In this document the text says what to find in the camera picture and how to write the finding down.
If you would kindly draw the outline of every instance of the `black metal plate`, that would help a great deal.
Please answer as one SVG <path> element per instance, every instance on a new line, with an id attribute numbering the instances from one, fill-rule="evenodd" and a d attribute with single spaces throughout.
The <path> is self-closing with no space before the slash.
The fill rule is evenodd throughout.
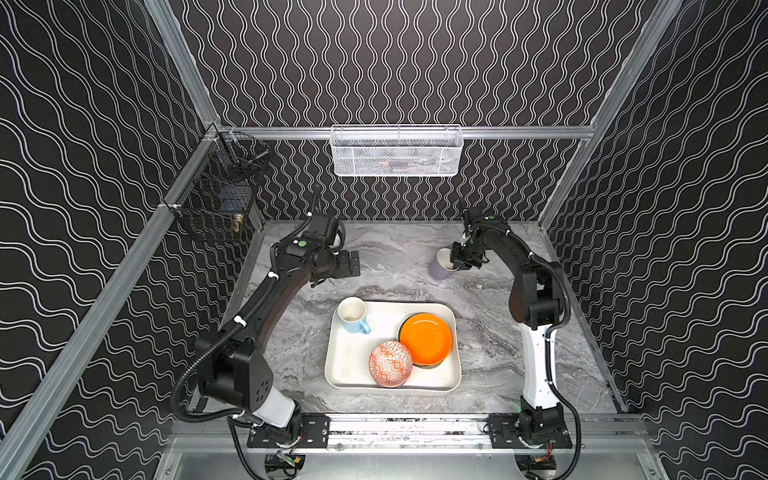
<path id="1" fill-rule="evenodd" d="M 491 414 L 488 415 L 488 424 L 484 431 L 491 437 L 491 447 L 494 449 L 529 449 L 520 440 L 520 432 L 515 423 L 518 421 L 518 414 L 511 413 L 506 415 Z M 553 449 L 569 449 L 572 447 L 571 437 L 567 433 L 558 431 L 552 434 Z"/>
<path id="2" fill-rule="evenodd" d="M 303 413 L 301 432 L 303 441 L 296 444 L 297 449 L 324 449 L 328 446 L 328 427 L 331 420 L 322 413 Z M 251 429 L 246 443 L 250 449 L 278 449 L 279 446 L 266 437 L 264 429 Z"/>
<path id="3" fill-rule="evenodd" d="M 357 250 L 354 252 L 342 250 L 336 258 L 339 261 L 339 268 L 336 269 L 333 278 L 360 276 L 360 253 Z"/>

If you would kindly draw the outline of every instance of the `purple cup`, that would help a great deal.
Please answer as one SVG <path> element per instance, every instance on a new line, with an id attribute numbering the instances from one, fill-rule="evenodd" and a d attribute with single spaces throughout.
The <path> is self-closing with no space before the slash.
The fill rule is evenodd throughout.
<path id="1" fill-rule="evenodd" d="M 453 275 L 456 268 L 451 262 L 451 249 L 441 248 L 438 250 L 437 256 L 429 264 L 429 275 L 435 280 L 445 280 Z"/>

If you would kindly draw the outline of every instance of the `black patterned wallpaper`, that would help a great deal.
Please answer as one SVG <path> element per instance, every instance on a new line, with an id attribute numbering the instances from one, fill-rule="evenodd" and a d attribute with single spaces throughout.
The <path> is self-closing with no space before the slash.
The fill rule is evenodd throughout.
<path id="1" fill-rule="evenodd" d="M 174 223 L 25 479 L 153 478 L 173 423 L 170 391 L 200 332 L 217 328 L 247 250 L 195 243 Z"/>
<path id="2" fill-rule="evenodd" d="M 204 129 L 139 0 L 0 17 L 1 438 Z"/>
<path id="3" fill-rule="evenodd" d="M 768 2 L 686 1 L 551 229 L 670 478 L 768 477 Z"/>
<path id="4" fill-rule="evenodd" d="M 222 122 L 585 125 L 654 0 L 170 0 Z"/>
<path id="5" fill-rule="evenodd" d="M 236 154 L 253 142 L 231 142 Z M 466 141 L 454 177 L 338 177 L 327 141 L 274 144 L 257 203 L 268 219 L 304 215 L 312 186 L 328 214 L 354 220 L 457 220 L 460 200 L 508 220 L 536 221 L 576 140 Z"/>

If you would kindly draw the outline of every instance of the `white wire basket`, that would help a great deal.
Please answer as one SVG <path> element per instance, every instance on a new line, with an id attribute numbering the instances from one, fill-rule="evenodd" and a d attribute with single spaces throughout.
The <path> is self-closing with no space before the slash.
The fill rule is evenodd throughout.
<path id="1" fill-rule="evenodd" d="M 333 125 L 333 169 L 341 177 L 453 177 L 459 125 Z"/>

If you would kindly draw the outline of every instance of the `gray marble surface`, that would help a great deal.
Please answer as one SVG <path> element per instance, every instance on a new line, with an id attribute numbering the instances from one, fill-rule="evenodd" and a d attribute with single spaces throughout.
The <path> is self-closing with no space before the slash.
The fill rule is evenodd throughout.
<path id="1" fill-rule="evenodd" d="M 294 297 L 267 344 L 264 356 L 275 385 L 310 412 L 484 413 L 517 412 L 522 392 L 523 347 L 508 309 L 512 274 L 488 252 L 481 269 L 458 272 L 441 282 L 427 273 L 441 247 L 462 234 L 459 223 L 345 222 L 346 245 L 360 252 L 361 276 L 331 279 Z M 294 223 L 269 223 L 246 298 L 269 270 L 269 245 Z M 534 224 L 512 224 L 533 251 L 548 258 Z M 461 384 L 444 396 L 348 393 L 331 386 L 324 367 L 333 310 L 348 296 L 364 300 L 443 303 L 456 315 Z M 579 412 L 616 412 L 611 394 L 581 328 L 571 321 L 558 331 L 558 388 Z"/>

